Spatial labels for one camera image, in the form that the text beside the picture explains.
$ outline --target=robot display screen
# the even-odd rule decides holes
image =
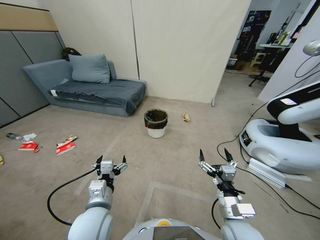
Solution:
[[[153,240],[205,240],[192,228],[184,227],[155,227]]]

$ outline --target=gray pillow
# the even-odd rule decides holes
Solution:
[[[110,69],[104,54],[97,56],[70,55],[72,79],[77,82],[102,83],[110,82]]]

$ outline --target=gray sofa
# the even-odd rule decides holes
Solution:
[[[147,83],[117,79],[113,63],[108,61],[108,64],[109,84],[73,81],[72,67],[66,60],[33,64],[23,69],[52,105],[129,117],[143,101]]]

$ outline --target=white stool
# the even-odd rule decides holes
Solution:
[[[253,65],[255,64],[260,64],[265,56],[266,56],[266,53],[257,53],[254,59],[251,61],[250,67],[253,67]]]

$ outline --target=plastic bottle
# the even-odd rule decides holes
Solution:
[[[21,139],[22,139],[22,137],[14,134],[14,133],[8,133],[8,134],[7,134],[7,137],[8,137],[8,138],[11,138],[11,139],[15,139],[15,140],[21,140]]]

